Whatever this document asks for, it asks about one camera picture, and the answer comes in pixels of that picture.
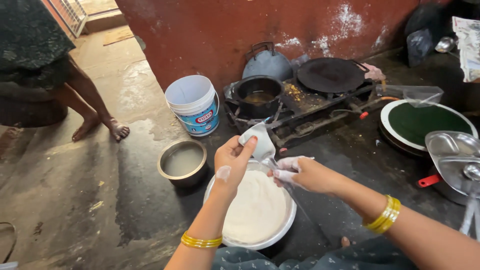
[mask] foot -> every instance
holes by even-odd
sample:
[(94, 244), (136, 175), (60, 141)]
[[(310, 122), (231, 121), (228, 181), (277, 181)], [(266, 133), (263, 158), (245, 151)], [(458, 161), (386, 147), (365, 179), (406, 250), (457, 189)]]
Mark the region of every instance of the foot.
[(115, 140), (120, 141), (128, 136), (130, 128), (117, 121), (117, 119), (110, 117), (102, 121), (105, 126), (110, 130), (110, 134)]
[(94, 111), (84, 116), (84, 123), (73, 133), (72, 141), (77, 142), (83, 139), (92, 128), (98, 126), (100, 123), (100, 119)]
[(340, 241), (342, 247), (350, 246), (350, 240), (346, 238), (345, 236), (342, 237), (342, 240)]

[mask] bucket handle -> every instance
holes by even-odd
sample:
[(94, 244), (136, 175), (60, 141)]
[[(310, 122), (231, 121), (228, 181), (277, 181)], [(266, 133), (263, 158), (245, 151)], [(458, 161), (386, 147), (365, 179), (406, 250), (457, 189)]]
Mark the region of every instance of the bucket handle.
[[(220, 98), (218, 97), (218, 93), (217, 93), (216, 91), (215, 91), (215, 95), (216, 95), (216, 99), (217, 99), (217, 101), (218, 101), (218, 104), (217, 104), (217, 107), (216, 107), (216, 113), (215, 113), (215, 115), (214, 115), (213, 117), (215, 117), (215, 116), (218, 114), (218, 110), (220, 109)], [(172, 108), (170, 108), (170, 110), (172, 111), (173, 114), (175, 114), (175, 116), (176, 116), (180, 121), (184, 122), (184, 123), (187, 124), (187, 125), (195, 125), (195, 124), (187, 123), (187, 122), (185, 122), (184, 120), (182, 120), (182, 119), (172, 110)]]

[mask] wooden board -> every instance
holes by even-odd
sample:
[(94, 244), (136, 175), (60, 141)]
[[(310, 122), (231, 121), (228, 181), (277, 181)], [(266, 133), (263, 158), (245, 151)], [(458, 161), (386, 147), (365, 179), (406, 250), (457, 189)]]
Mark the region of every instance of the wooden board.
[(133, 37), (133, 33), (130, 30), (128, 25), (118, 27), (112, 31), (105, 33), (105, 38), (103, 40), (103, 46), (110, 45), (115, 42), (126, 40)]

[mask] patterned dress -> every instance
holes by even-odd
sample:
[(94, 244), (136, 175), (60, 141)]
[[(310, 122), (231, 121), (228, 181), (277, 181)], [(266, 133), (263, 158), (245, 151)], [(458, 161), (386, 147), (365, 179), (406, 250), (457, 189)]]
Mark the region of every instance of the patterned dress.
[(0, 0), (0, 82), (53, 89), (75, 45), (41, 0)]
[(242, 247), (217, 250), (212, 270), (414, 270), (417, 267), (384, 237), (328, 252), (321, 258), (287, 260), (276, 266), (257, 251)]

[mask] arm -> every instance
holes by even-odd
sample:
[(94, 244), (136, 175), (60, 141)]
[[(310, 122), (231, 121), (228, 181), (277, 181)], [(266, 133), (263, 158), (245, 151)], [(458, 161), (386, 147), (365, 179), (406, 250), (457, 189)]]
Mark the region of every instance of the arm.
[[(283, 181), (300, 184), (310, 191), (337, 196), (367, 223), (380, 216), (387, 205), (384, 195), (369, 189), (307, 158), (280, 160), (275, 171)], [(437, 221), (401, 206), (395, 223), (385, 233), (420, 269), (476, 269), (480, 266), (480, 244)]]
[[(213, 240), (222, 235), (228, 208), (237, 194), (237, 187), (257, 143), (256, 137), (252, 137), (242, 147), (238, 138), (239, 136), (231, 138), (215, 154), (215, 183), (210, 196), (188, 229), (187, 235), (190, 237)], [(180, 244), (165, 270), (210, 270), (215, 251), (216, 247), (194, 248)]]

